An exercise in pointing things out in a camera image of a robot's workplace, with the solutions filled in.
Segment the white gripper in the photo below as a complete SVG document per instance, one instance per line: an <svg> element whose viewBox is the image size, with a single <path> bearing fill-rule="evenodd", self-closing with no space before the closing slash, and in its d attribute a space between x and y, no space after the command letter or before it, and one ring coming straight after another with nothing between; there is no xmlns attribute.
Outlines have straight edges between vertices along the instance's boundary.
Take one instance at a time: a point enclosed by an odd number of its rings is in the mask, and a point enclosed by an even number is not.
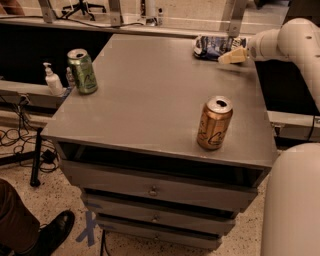
<svg viewBox="0 0 320 256"><path fill-rule="evenodd" d="M247 44L247 49L239 46L218 58L220 64L242 63L248 55L254 61L275 60L281 57L278 49L278 29L271 29L252 36Z"/></svg>

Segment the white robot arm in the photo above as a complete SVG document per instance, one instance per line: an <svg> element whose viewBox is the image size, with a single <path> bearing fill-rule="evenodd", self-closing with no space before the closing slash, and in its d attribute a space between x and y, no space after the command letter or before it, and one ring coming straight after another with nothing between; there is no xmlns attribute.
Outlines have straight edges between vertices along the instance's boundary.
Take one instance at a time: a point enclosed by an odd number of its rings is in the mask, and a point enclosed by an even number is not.
<svg viewBox="0 0 320 256"><path fill-rule="evenodd" d="M320 108L319 55L319 28L295 18L252 36L246 47L237 47L218 61L239 63L250 57L292 62ZM260 255L320 256L319 143L291 147L274 163L265 192Z"/></svg>

